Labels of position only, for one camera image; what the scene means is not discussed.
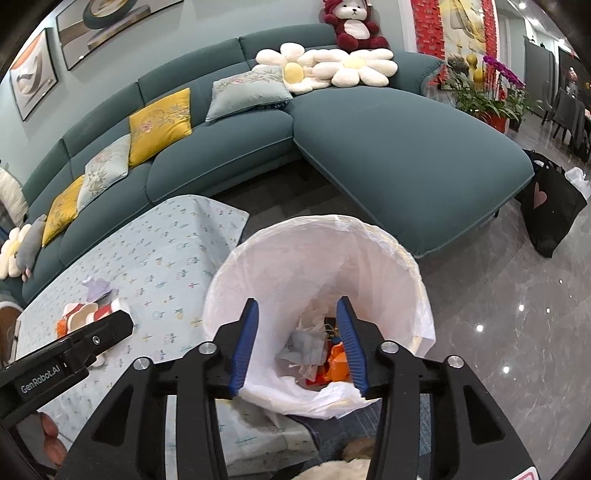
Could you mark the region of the person's left hand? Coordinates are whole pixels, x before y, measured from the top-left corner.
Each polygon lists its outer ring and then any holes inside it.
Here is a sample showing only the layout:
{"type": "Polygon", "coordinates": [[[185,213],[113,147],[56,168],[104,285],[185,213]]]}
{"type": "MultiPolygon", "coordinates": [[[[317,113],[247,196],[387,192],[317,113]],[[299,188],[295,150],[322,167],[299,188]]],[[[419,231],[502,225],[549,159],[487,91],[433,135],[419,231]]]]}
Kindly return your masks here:
{"type": "Polygon", "coordinates": [[[44,452],[54,465],[61,466],[67,455],[67,449],[63,442],[58,438],[58,427],[56,423],[44,412],[40,412],[39,417],[44,434],[44,452]]]}

